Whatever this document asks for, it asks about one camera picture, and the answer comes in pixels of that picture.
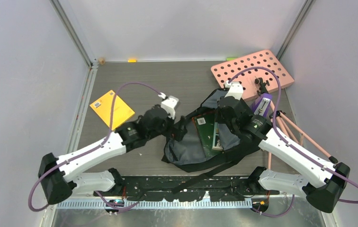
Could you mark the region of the teal book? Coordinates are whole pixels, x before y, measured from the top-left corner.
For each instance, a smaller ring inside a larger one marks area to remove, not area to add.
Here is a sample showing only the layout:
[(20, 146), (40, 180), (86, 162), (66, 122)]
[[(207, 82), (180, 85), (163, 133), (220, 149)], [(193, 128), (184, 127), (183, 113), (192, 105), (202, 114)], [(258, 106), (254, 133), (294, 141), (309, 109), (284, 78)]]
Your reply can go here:
[(223, 147), (221, 146), (220, 138), (219, 138), (219, 130), (218, 123), (214, 123), (214, 133), (213, 133), (213, 144), (212, 150), (222, 151)]

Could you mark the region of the black backpack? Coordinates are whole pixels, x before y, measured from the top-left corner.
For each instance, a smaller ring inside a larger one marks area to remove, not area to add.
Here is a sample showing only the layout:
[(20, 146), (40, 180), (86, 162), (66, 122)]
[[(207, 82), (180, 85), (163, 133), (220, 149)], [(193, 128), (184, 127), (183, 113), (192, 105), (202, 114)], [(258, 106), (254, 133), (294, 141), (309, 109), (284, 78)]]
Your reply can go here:
[(216, 114), (217, 102), (225, 97), (228, 89), (214, 90), (197, 108), (185, 116), (187, 134), (181, 141), (167, 139), (164, 147), (162, 160), (171, 163), (185, 172), (192, 173), (204, 171), (204, 173), (193, 177), (186, 183), (177, 187), (180, 191), (201, 180), (210, 178), (236, 164), (238, 164), (247, 154), (238, 147), (240, 140), (233, 136), (228, 128), (218, 123), (219, 138), (223, 151), (213, 157), (206, 157), (202, 148), (196, 127), (192, 118), (210, 111)]

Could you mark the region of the dark green book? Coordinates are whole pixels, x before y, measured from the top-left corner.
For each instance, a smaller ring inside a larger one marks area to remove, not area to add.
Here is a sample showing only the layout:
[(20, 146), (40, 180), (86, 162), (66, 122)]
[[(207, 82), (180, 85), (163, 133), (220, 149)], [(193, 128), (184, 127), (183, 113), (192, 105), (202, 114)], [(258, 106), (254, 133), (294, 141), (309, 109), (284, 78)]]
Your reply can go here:
[(206, 157), (213, 157), (222, 151), (212, 150), (215, 113), (213, 111), (195, 116), (192, 121), (196, 127), (204, 154)]

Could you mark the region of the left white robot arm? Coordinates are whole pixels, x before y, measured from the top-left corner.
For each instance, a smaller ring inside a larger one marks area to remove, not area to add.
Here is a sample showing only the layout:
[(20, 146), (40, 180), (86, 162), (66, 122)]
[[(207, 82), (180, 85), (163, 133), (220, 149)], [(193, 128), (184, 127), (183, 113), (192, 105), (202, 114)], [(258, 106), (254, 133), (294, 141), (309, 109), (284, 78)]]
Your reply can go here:
[(56, 157), (48, 153), (42, 157), (38, 178), (49, 205), (58, 204), (73, 194), (91, 191), (119, 195), (124, 184), (113, 168), (88, 173), (87, 170), (110, 158), (143, 147), (148, 141), (163, 135), (182, 140), (187, 132), (185, 116), (175, 122), (161, 106), (155, 105), (135, 121), (125, 122), (108, 136), (82, 149)]

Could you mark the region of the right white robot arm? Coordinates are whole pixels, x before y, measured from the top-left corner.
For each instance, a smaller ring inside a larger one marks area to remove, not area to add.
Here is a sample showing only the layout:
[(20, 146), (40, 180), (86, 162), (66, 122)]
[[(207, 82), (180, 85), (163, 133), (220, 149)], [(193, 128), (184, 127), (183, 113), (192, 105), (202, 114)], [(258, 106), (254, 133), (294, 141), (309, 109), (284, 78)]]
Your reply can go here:
[(275, 190), (304, 196), (316, 209), (333, 212), (347, 185), (348, 165), (334, 164), (309, 152), (233, 96), (222, 97), (217, 102), (216, 114), (218, 122), (240, 140), (241, 151), (247, 154), (260, 149), (271, 152), (299, 173), (283, 174), (257, 167), (248, 182), (251, 192), (261, 194), (264, 190)]

